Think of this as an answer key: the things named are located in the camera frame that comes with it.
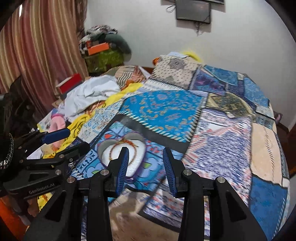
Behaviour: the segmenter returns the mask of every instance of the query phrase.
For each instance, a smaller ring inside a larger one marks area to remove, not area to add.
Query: orange cloth
[[[8,208],[0,199],[0,216],[5,222],[6,226],[12,232],[12,234],[18,239],[22,240],[26,232],[27,226],[25,226],[21,219]]]

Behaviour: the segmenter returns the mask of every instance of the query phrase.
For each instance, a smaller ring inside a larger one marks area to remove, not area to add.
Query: bed
[[[124,85],[131,72],[121,67],[108,74],[119,76]],[[109,199],[113,239],[178,239],[184,200],[169,192],[162,161],[162,150],[169,147],[201,177],[225,177],[271,240],[287,219],[289,174],[272,107],[260,88],[246,74],[202,65],[180,54],[160,56],[142,83],[118,102],[96,109],[70,145],[86,141],[91,146],[72,169],[77,179],[104,169],[122,146],[135,157],[122,194]],[[129,142],[119,144],[122,139]],[[204,203],[208,240],[206,196]]]

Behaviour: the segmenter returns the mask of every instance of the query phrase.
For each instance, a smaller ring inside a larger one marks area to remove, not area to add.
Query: orange box
[[[102,43],[102,44],[98,44],[95,46],[92,46],[88,49],[89,51],[89,55],[98,53],[98,52],[102,52],[104,50],[108,50],[109,49],[109,44],[108,43]]]

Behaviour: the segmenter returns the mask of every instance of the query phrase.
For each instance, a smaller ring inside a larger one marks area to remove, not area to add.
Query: striped curtain
[[[0,91],[21,75],[37,119],[52,109],[58,83],[74,73],[88,76],[77,39],[86,5],[87,0],[26,0],[0,32]]]

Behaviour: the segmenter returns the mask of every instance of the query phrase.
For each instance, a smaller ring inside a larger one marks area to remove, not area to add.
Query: patchwork quilt
[[[88,178],[104,169],[101,159],[108,154],[98,154],[101,143],[137,133],[142,144],[134,142],[131,150],[142,153],[133,160],[138,168],[126,179],[122,194],[109,199],[114,240],[178,239],[184,200],[169,191],[164,147],[201,177],[225,177],[271,240],[286,221],[290,188],[269,100],[246,74],[189,58],[161,56],[141,88],[97,109],[71,144],[91,145],[71,175]],[[204,203],[204,235],[209,239],[206,196]],[[81,237],[86,239],[86,216]]]

